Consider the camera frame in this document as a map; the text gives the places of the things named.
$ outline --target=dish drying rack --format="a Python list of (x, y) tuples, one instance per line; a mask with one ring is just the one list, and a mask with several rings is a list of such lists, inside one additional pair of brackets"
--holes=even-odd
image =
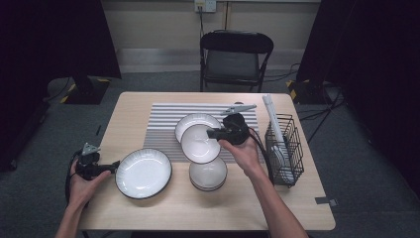
[(272, 169), (273, 182), (277, 185), (296, 185), (304, 172), (302, 145), (291, 115), (276, 114), (284, 142), (278, 142), (271, 128), (265, 132), (265, 149)]

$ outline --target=bowl rim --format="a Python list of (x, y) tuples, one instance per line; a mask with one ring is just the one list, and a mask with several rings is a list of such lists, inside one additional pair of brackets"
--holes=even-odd
[(222, 123), (220, 123), (220, 121), (219, 120), (217, 120), (217, 118), (216, 117), (214, 117), (213, 115), (210, 115), (210, 114), (207, 114), (207, 113), (204, 113), (204, 112), (197, 112), (197, 113), (190, 113), (190, 114), (188, 114), (188, 115), (185, 115), (184, 117), (182, 117), (177, 123), (176, 123), (176, 126), (175, 126), (175, 130), (173, 130), (173, 133), (175, 134), (175, 139), (176, 139), (176, 141), (177, 142), (179, 142), (179, 143), (181, 143), (181, 139), (182, 139), (182, 135), (183, 135), (183, 133), (189, 128), (189, 127), (191, 127), (191, 126), (194, 126), (194, 125), (198, 125), (198, 124), (203, 124), (203, 123), (197, 123), (197, 124), (193, 124), (193, 125), (191, 125), (191, 126), (189, 126), (189, 127), (187, 127), (187, 128), (185, 128), (185, 130), (182, 132), (182, 135), (181, 135), (181, 138), (179, 138), (179, 140), (178, 140), (178, 138), (177, 138), (177, 136), (176, 136), (176, 131), (177, 131), (177, 129), (179, 128), (179, 125), (180, 125), (180, 123), (183, 121), (183, 120), (186, 120), (186, 118), (188, 118), (188, 117), (191, 117), (191, 116), (193, 116), (193, 115), (206, 115), (206, 116), (209, 116), (209, 117), (211, 117), (211, 118), (213, 118), (215, 121), (217, 121), (219, 124), (218, 124), (218, 128), (222, 128)]
[[(187, 130), (189, 130), (190, 128), (192, 128), (192, 127), (195, 127), (195, 126), (206, 126), (206, 127), (208, 127), (208, 128), (211, 128), (211, 127), (209, 127), (208, 125), (206, 125), (206, 124), (195, 124), (195, 125), (192, 125), (192, 126), (190, 126), (190, 127), (188, 127), (186, 130), (185, 130), (185, 132), (187, 131)], [(184, 150), (183, 150), (183, 148), (182, 148), (182, 138), (184, 137), (184, 135), (185, 135), (185, 132), (182, 134), (182, 137), (181, 137), (181, 151), (182, 151), (182, 153), (183, 153), (183, 155), (185, 156), (185, 158), (189, 161), (189, 162), (191, 162), (191, 163), (195, 163), (195, 164), (199, 164), (199, 165), (204, 165), (204, 164), (208, 164), (208, 163), (211, 163), (211, 162), (213, 162), (214, 160), (216, 160), (216, 158), (218, 158), (219, 157), (219, 155), (220, 155), (220, 152), (222, 151), (222, 146), (220, 146), (219, 145), (219, 143), (217, 143), (218, 145), (219, 145), (219, 153), (217, 153), (217, 156), (215, 157), (215, 158), (213, 158), (212, 160), (210, 160), (210, 161), (205, 161), (205, 162), (196, 162), (196, 161), (194, 161), (194, 160), (191, 160), (190, 158), (188, 158), (188, 156), (185, 154), (185, 152), (184, 152)]]
[[(194, 179), (192, 178), (192, 176), (191, 176), (191, 167), (195, 164), (195, 165), (197, 165), (197, 166), (205, 166), (205, 165), (207, 165), (207, 164), (210, 164), (210, 163), (212, 163), (212, 162), (214, 162), (215, 160), (217, 160), (217, 159), (220, 159), (222, 162), (223, 162), (223, 164), (225, 165), (225, 176), (223, 177), (223, 180), (219, 183), (219, 184), (217, 184), (217, 185), (215, 185), (215, 186), (201, 186), (201, 185), (199, 185), (199, 184), (197, 184), (195, 181), (194, 181)], [(220, 188), (220, 187), (222, 187), (222, 185), (223, 184), (225, 184), (225, 181), (226, 181), (226, 179), (228, 178), (228, 165), (226, 164), (226, 162), (222, 159), (222, 158), (220, 158), (219, 156), (218, 157), (216, 157), (216, 159), (214, 159), (212, 162), (209, 162), (209, 163), (206, 163), (206, 164), (197, 164), (197, 163), (191, 163), (190, 165), (189, 165), (189, 180), (191, 181), (191, 183), (195, 186), (195, 188), (197, 188), (197, 189), (199, 189), (199, 190), (202, 190), (202, 191), (213, 191), (213, 190), (216, 190), (216, 189), (218, 189), (218, 188)]]

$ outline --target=drying mat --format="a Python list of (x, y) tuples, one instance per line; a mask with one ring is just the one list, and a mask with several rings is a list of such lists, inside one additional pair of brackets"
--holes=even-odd
[[(223, 118), (226, 116), (222, 116), (220, 113), (231, 106), (233, 104), (154, 103), (143, 147), (164, 152), (171, 162), (189, 162), (175, 137), (175, 127), (178, 121), (192, 113), (206, 113), (215, 117), (223, 125)], [(255, 109), (241, 112), (241, 114), (247, 125), (259, 133)], [(259, 153), (260, 161), (263, 163), (263, 156), (261, 152)], [(232, 154), (223, 148), (219, 157), (226, 163), (235, 162)]]

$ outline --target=white bowl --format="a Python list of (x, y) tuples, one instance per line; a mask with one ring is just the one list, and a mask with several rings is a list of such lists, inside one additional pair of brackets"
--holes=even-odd
[(200, 190), (216, 190), (225, 183), (227, 174), (226, 163), (219, 157), (207, 164), (191, 163), (189, 166), (191, 183)]
[(126, 196), (143, 199), (162, 191), (171, 175), (172, 165), (164, 153), (155, 149), (141, 149), (121, 162), (115, 182)]
[(175, 127), (175, 137), (178, 142), (181, 142), (182, 134), (185, 132), (188, 127), (197, 125), (197, 124), (203, 124), (207, 125), (211, 128), (221, 128), (222, 125), (220, 122), (214, 118), (213, 116), (205, 113), (194, 113), (189, 114), (185, 117), (183, 117), (179, 122), (176, 124)]
[(206, 164), (220, 153), (220, 145), (215, 139), (209, 139), (206, 125), (188, 127), (181, 138), (181, 148), (185, 157), (193, 163)]

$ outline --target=electrical outlet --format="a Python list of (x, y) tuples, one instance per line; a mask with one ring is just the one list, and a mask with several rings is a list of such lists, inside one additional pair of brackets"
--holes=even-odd
[(199, 12), (199, 7), (201, 7), (201, 12), (206, 12), (206, 0), (194, 0), (194, 11)]
[(216, 12), (216, 0), (206, 0), (205, 12)]

